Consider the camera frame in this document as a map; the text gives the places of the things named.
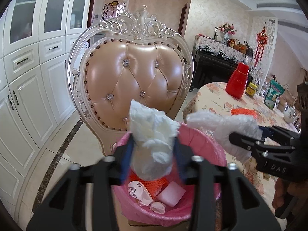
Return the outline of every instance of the floral tablecloth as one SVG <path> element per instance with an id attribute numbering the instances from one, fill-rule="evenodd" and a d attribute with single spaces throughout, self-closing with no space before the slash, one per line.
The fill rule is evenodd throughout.
<path id="1" fill-rule="evenodd" d="M 194 48 L 198 51 L 208 51 L 211 55 L 217 56 L 222 54 L 225 60 L 233 59 L 236 63 L 243 62 L 245 60 L 245 54 L 230 48 L 218 41 L 206 38 L 204 36 L 195 36 Z M 253 59 L 247 57 L 247 64 L 253 63 Z"/>
<path id="2" fill-rule="evenodd" d="M 287 124 L 282 113 L 277 110 L 270 110 L 264 103 L 264 99 L 258 95 L 252 98 L 243 95 L 241 99 L 235 99 L 230 96 L 224 89 L 226 83 L 224 82 L 213 82 L 204 85 L 196 94 L 196 96 L 188 103 L 186 108 L 183 110 L 184 122 L 186 122 L 186 116 L 189 113 L 194 113 L 200 110 L 209 110 L 220 116 L 230 116 L 232 108 L 248 108 L 253 109 L 257 112 L 257 122 L 262 126 L 277 125 L 296 131 L 293 125 Z M 213 133 L 205 129 L 201 129 L 209 137 L 213 138 Z M 267 138 L 265 144 L 276 144 L 274 141 Z M 276 177 L 270 177 L 269 175 L 263 174 L 255 169 L 256 160 L 251 158 L 250 161 L 243 164 L 235 159 L 235 157 L 226 153 L 227 162 L 234 162 L 239 166 L 240 171 L 246 176 L 246 178 L 255 186 L 259 194 L 264 198 L 272 212 L 272 200 L 274 197 L 275 189 L 274 185 Z M 286 220 L 278 219 L 282 230 L 285 229 Z M 216 230 L 221 230 L 221 202 L 217 201 L 217 212 L 216 212 Z"/>

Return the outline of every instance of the human hand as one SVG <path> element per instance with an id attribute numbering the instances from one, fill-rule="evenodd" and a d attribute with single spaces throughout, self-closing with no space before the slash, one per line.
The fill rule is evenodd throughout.
<path id="1" fill-rule="evenodd" d="M 284 196 L 287 192 L 296 197 L 308 196 L 308 180 L 300 183 L 291 182 L 287 185 L 281 178 L 278 178 L 275 184 L 275 190 L 272 205 L 274 209 L 277 209 L 283 206 Z"/>

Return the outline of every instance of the pink trash can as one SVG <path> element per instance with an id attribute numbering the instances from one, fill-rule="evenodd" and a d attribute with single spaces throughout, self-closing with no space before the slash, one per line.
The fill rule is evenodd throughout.
<path id="1" fill-rule="evenodd" d="M 189 128 L 183 123 L 179 128 L 179 132 L 179 141 L 182 144 L 190 146 L 195 155 L 203 156 L 210 163 L 215 165 L 227 165 L 227 159 L 223 148 L 207 135 L 197 129 Z M 130 133 L 126 133 L 122 139 L 117 142 L 116 147 L 127 143 L 129 134 Z M 187 186 L 181 183 L 175 163 L 170 175 L 166 176 L 166 178 L 169 182 L 175 181 L 186 190 L 186 193 L 175 207 L 166 206 L 166 212 L 163 215 L 150 211 L 150 206 L 141 207 L 136 203 L 134 198 L 128 195 L 127 184 L 129 181 L 127 180 L 122 186 L 113 186 L 113 191 L 121 204 L 122 214 L 132 221 L 165 227 L 189 220 L 194 199 L 194 186 Z M 219 184 L 214 185 L 214 194 L 215 200 L 217 200 L 220 197 Z"/>

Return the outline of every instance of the cabinet handle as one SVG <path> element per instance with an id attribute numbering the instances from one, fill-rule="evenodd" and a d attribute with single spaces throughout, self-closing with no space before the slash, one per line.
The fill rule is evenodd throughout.
<path id="1" fill-rule="evenodd" d="M 18 64 L 20 64 L 20 63 L 22 63 L 22 62 L 24 62 L 24 61 L 26 61 L 26 60 L 29 60 L 29 57 L 27 57 L 26 59 L 23 59 L 22 61 L 19 61 L 19 62 L 16 63 L 16 64 L 18 65 Z"/>
<path id="2" fill-rule="evenodd" d="M 17 99 L 17 96 L 16 96 L 16 94 L 15 94 L 15 91 L 14 91 L 14 90 L 13 90 L 13 94 L 14 94 L 14 96 L 15 96 L 17 106 L 19 106 L 19 102 L 18 102 L 18 99 Z"/>
<path id="3" fill-rule="evenodd" d="M 56 49 L 56 48 L 58 48 L 58 47 L 59 47 L 59 46 L 55 46 L 55 47 L 49 48 L 48 50 Z"/>
<path id="4" fill-rule="evenodd" d="M 9 95 L 7 95 L 7 98 L 9 99 L 9 102 L 10 102 L 10 104 L 11 104 L 12 110 L 14 111 L 13 104 L 12 104 L 12 102 L 11 102 L 11 100 L 10 100 Z"/>

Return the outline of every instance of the white carved screen partition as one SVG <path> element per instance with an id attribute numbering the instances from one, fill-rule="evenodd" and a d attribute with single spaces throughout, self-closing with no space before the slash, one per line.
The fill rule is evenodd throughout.
<path id="1" fill-rule="evenodd" d="M 111 8 L 109 5 L 113 1 L 118 1 L 116 8 Z M 129 0 L 104 0 L 103 11 L 102 11 L 102 21 L 108 20 L 109 18 L 115 18 L 122 15 L 123 11 L 128 8 Z"/>
<path id="2" fill-rule="evenodd" d="M 254 49 L 254 55 L 258 47 L 257 34 L 260 33 L 264 27 L 266 29 L 267 44 L 264 47 L 264 52 L 261 61 L 257 66 L 253 67 L 254 82 L 259 86 L 258 92 L 260 93 L 262 86 L 265 82 L 266 76 L 269 72 L 272 63 L 273 54 L 276 45 L 277 31 L 278 31 L 278 18 L 275 17 L 253 17 L 252 30 L 249 38 L 249 46 Z"/>

